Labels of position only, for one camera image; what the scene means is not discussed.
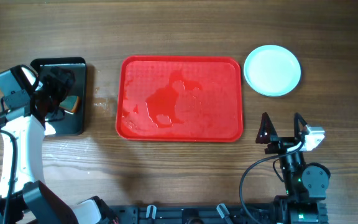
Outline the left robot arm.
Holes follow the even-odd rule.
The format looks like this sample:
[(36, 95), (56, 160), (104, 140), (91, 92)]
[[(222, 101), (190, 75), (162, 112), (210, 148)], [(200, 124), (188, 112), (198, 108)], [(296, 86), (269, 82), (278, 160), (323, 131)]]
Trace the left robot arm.
[(35, 73), (17, 65), (0, 73), (2, 103), (0, 134), (3, 167), (0, 181), (0, 223), (17, 223), (32, 212), (34, 223), (119, 223), (99, 198), (91, 197), (69, 207), (44, 183), (42, 143), (45, 118), (59, 110), (75, 84), (71, 70), (52, 67)]

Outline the green and orange sponge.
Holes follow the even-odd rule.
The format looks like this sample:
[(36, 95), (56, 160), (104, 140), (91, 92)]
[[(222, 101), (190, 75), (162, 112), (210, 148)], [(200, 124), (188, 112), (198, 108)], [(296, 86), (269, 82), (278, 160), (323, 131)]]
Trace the green and orange sponge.
[(59, 105), (60, 109), (75, 114), (80, 106), (80, 97), (76, 95), (67, 96)]

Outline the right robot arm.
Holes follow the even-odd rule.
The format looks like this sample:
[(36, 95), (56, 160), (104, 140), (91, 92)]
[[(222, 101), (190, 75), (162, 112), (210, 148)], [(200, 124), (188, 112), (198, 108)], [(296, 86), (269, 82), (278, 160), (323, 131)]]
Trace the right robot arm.
[(269, 223), (328, 223), (328, 209), (322, 202), (326, 199), (331, 173), (319, 163), (305, 162), (303, 154), (322, 143), (325, 130), (311, 126), (294, 115), (294, 136), (278, 136), (269, 115), (261, 117), (256, 143), (266, 144), (266, 154), (279, 156), (282, 182), (286, 195), (276, 196), (269, 208)]

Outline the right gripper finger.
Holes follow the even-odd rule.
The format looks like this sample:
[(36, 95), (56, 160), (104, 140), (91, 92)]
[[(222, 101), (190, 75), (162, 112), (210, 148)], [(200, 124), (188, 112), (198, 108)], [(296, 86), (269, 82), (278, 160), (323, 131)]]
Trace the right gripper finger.
[(259, 144), (268, 144), (277, 141), (278, 135), (274, 125), (267, 112), (262, 114), (259, 132), (255, 142)]
[(300, 125), (305, 127), (308, 123), (304, 120), (301, 114), (295, 113), (294, 114), (294, 137), (297, 139), (301, 138), (301, 129)]

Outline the light blue plate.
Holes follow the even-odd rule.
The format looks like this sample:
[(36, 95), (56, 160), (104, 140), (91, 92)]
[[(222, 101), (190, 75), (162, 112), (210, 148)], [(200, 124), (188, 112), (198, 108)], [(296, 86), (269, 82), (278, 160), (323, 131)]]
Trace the light blue plate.
[(297, 87), (301, 80), (301, 65), (288, 49), (279, 45), (263, 45), (247, 56), (243, 73), (254, 91), (264, 96), (278, 97)]

